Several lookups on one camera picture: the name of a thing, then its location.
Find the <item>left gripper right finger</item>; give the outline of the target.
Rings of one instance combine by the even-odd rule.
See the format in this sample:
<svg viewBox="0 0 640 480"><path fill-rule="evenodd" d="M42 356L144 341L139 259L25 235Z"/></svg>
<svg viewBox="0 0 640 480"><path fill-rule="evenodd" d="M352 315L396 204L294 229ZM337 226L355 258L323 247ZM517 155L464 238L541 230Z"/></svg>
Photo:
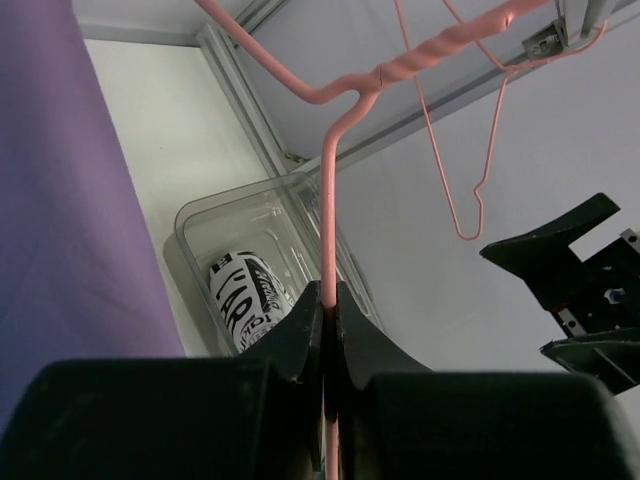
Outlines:
<svg viewBox="0 0 640 480"><path fill-rule="evenodd" d="M433 372L337 287L345 479L635 479L639 444L581 375Z"/></svg>

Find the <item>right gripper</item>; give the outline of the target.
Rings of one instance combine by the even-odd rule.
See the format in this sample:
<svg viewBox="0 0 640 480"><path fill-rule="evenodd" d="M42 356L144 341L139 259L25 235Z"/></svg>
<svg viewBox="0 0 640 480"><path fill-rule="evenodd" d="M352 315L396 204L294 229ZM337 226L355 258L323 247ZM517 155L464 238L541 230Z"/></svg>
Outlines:
<svg viewBox="0 0 640 480"><path fill-rule="evenodd" d="M626 229L585 262L570 245L619 210L597 193L541 227L480 251L524 281L543 309L557 310L552 316L568 339L549 342L540 353L597 379L614 395L639 385L639 335L597 333L639 327L639 233Z"/></svg>

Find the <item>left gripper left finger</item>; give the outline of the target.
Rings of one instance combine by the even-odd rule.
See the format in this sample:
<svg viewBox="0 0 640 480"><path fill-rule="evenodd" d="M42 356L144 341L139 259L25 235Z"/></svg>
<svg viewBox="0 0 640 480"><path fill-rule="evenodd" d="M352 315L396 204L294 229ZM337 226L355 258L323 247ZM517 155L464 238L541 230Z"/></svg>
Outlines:
<svg viewBox="0 0 640 480"><path fill-rule="evenodd" d="M243 354L68 360L1 438L5 479L312 479L322 468L320 286Z"/></svg>

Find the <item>newspaper print trousers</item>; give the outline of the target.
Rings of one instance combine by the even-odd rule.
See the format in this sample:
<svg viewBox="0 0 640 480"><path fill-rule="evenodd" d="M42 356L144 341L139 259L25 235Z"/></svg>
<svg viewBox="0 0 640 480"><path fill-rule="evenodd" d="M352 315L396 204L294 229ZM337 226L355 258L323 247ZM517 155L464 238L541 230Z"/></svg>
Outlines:
<svg viewBox="0 0 640 480"><path fill-rule="evenodd" d="M242 353L291 313L307 283L287 267L272 266L252 251L230 251L209 269L214 304Z"/></svg>

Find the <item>purple trousers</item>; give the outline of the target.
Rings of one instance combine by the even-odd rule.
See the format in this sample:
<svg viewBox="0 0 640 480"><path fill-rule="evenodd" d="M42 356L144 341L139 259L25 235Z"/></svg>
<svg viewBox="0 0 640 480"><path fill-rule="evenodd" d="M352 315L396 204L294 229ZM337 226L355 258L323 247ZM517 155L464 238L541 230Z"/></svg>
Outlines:
<svg viewBox="0 0 640 480"><path fill-rule="evenodd" d="M1 419L47 365L184 349L68 1L1 5Z"/></svg>

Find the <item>pink wire hanger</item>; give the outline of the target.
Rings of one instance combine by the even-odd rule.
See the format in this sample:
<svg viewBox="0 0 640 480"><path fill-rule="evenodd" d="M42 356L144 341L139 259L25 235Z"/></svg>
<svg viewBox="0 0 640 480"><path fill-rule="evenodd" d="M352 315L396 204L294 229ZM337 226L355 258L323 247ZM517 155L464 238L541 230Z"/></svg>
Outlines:
<svg viewBox="0 0 640 480"><path fill-rule="evenodd" d="M495 138L496 138L496 134L497 134L497 129L499 126L499 120L500 120L500 115L501 115L501 111L502 111L502 104L503 104L503 98L504 98L504 94L507 88L507 85L509 84L509 82L514 79L515 77L517 77L520 74L523 74L525 72L527 72L528 70L537 68L537 67L541 67L547 64L550 64L556 60L559 60L561 58L567 58L567 57L571 57L571 56L576 56L579 55L585 51L588 51L590 48L592 48L595 44L597 44L599 42L599 40L604 36L604 33L607 29L607 25L608 25L608 21L604 20L603 23L601 25L594 25L593 29L595 29L597 31L597 34L595 35L595 37L589 42L587 43L585 46L577 49L577 50L572 50L570 52L566 52L566 53L561 53L561 54L557 54L557 55L552 55L551 57L547 57L545 59L538 59L538 60L533 60L533 61L527 61L524 63L520 63L517 65L505 65L503 63L501 63L487 48L486 46L480 42L480 41L476 41L476 46L482 51L482 53L489 59L489 61L501 72L504 74L502 82L500 84L499 90L498 90L498 96L496 99L496 104L495 104L495 110L494 110L494 115L493 115L493 120L492 120L492 124L491 124L491 131L490 131L490 135L489 135L489 141L488 141L488 146L487 146L487 151L486 151L486 157L485 157L485 163L484 163L484 170L483 170L483 174L481 179L479 180L479 182L476 184L476 186L473 188L472 193L475 197L475 200L478 204L478 224L477 224L477 231L474 235L464 235L461 231L461 227L460 227L460 223L459 223L459 219L458 219L458 215L456 212L456 208L454 205L454 201L452 198L452 194L451 194L451 190L450 190L450 186L447 180L447 176L446 176L446 171L443 165L443 161L441 158L441 154L439 151L439 147L437 145L437 140L436 140L436 136L435 136L435 132L433 130L433 122L430 116L430 112L429 109L427 107L426 104L426 98L424 95L424 92L422 90L422 86L421 86L421 82L418 78L418 76L414 77L414 83L416 86L416 91L419 95L419 99L420 99L420 105L421 105L421 109L422 109L422 113L423 113L423 117L425 119L425 125L426 125L426 131L429 135L429 140L431 143L431 147L432 147L432 151L435 157L435 162L438 168L438 172L439 172L439 176L440 176L440 180L443 186L443 190L446 196L446 200L447 200L447 204L450 210L450 214L454 223L454 227L455 227L455 231L457 236L464 240L464 241L473 241L473 240L477 240L483 233L483 229L484 229L484 202L483 199L480 195L480 189L483 187L483 185L488 181L489 178L489 173L490 173L490 168L491 168L491 162L492 162L492 158L493 158L493 151L494 151L494 145L495 145Z"/></svg>

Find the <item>pink hanger with purple trousers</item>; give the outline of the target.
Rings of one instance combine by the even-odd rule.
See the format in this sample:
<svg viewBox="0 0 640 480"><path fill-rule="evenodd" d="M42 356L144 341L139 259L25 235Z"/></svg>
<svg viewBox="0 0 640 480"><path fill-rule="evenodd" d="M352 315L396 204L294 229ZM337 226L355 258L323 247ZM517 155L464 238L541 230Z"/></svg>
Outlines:
<svg viewBox="0 0 640 480"><path fill-rule="evenodd" d="M369 73L341 76L323 87L312 87L294 75L257 40L241 27L215 1L198 5L290 92L313 105L326 104L342 94L359 94L356 103L336 120L325 134L320 162L320 240L321 302L323 307L323 361L326 477L344 479L346 467L341 459L338 420L337 311L338 280L336 263L336 152L343 135L359 123L373 108L383 90L415 77L469 44L504 32L511 23L542 7L543 1L505 1L469 22L443 30L396 58L381 63Z"/></svg>

